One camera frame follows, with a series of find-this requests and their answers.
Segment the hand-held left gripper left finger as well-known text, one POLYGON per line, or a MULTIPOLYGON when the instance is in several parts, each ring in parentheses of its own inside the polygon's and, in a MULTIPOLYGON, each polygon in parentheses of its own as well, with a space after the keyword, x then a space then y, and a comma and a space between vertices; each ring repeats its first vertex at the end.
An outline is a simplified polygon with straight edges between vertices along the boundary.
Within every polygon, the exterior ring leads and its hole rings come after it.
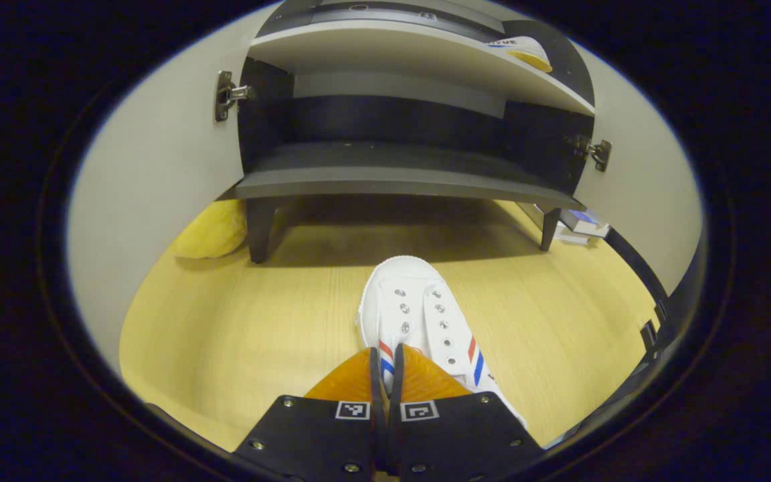
POLYGON ((363 349, 305 396, 276 397, 233 455, 275 481, 372 481, 385 424, 377 355, 363 349))

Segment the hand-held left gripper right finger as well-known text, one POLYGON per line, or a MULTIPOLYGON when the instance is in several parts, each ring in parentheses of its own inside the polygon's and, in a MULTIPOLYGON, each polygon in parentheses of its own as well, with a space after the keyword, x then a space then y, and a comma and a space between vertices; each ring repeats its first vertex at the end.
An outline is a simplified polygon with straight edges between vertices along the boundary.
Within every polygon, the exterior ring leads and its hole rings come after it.
POLYGON ((544 458, 501 397, 466 390, 404 344, 394 355, 385 441, 400 480, 504 481, 544 458))

